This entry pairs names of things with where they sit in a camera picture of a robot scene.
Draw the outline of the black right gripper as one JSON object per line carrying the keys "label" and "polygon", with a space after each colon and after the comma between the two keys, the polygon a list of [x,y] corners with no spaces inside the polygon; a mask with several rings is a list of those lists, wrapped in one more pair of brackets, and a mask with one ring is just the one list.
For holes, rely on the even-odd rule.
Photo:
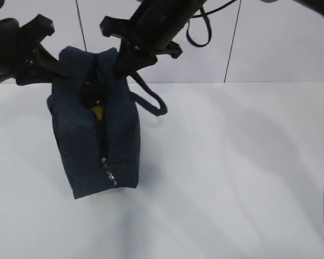
{"label": "black right gripper", "polygon": [[174,37],[205,1],[141,1],[130,19],[105,16],[100,30],[105,37],[121,39],[113,67],[116,77],[127,77],[157,63],[156,55],[177,59],[182,54]]}

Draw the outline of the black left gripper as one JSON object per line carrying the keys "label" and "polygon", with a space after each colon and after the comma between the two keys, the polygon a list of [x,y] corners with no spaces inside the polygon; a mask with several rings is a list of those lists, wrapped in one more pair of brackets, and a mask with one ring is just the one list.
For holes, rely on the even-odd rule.
{"label": "black left gripper", "polygon": [[[0,1],[0,9],[5,1]],[[75,78],[84,71],[84,51],[67,46],[55,58],[42,40],[55,32],[52,20],[38,14],[23,26],[15,18],[0,20],[0,84],[14,79],[19,86]]]}

